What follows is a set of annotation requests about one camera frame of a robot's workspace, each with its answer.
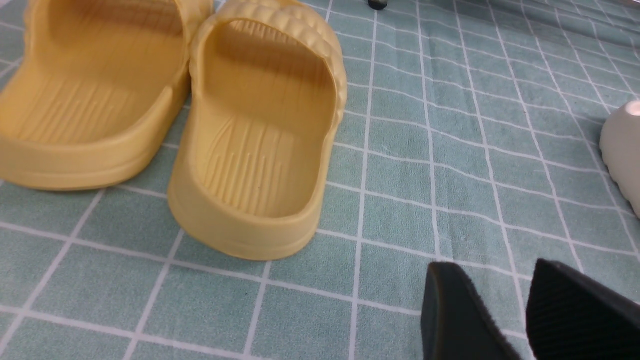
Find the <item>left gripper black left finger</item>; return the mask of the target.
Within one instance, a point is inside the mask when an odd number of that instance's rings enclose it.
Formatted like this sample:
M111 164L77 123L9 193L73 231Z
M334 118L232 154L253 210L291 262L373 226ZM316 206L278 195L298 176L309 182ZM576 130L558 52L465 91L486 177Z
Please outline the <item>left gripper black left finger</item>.
M421 314L425 360L520 360L461 266L427 267Z

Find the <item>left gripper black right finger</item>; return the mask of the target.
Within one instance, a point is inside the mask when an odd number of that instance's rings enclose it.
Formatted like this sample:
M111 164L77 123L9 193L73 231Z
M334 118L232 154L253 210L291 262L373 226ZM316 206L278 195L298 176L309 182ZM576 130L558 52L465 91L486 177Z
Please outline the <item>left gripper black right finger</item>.
M637 360L640 308L562 262L538 259L526 335L538 360Z

